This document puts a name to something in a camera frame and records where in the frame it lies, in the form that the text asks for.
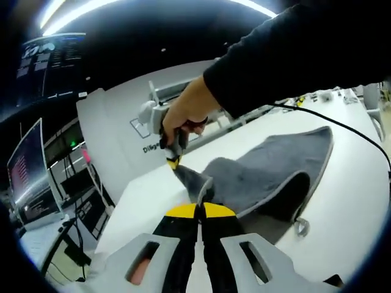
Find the person's right hand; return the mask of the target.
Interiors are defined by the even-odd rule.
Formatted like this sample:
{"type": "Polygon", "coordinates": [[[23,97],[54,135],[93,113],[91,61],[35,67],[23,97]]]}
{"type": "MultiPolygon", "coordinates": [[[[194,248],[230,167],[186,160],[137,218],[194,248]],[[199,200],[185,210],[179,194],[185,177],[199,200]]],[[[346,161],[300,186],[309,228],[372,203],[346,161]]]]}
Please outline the person's right hand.
{"type": "Polygon", "coordinates": [[[178,128],[189,133],[201,135],[204,125],[197,127],[186,126],[187,121],[203,122],[207,116],[220,109],[221,105],[206,86],[203,76],[193,80],[182,94],[170,105],[163,120],[163,129],[167,136],[167,144],[171,145],[178,128]]]}

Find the person's left hand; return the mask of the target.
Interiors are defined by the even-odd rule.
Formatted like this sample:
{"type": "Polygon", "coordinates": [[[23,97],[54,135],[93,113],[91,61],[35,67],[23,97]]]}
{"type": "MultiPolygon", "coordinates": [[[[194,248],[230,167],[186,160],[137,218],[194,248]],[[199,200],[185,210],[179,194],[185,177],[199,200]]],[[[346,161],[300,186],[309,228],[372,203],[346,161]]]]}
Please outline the person's left hand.
{"type": "Polygon", "coordinates": [[[145,272],[147,270],[147,267],[150,263],[150,259],[143,259],[138,266],[133,270],[132,274],[129,274],[127,276],[127,280],[136,286],[140,285],[143,277],[145,275],[145,272]]]}

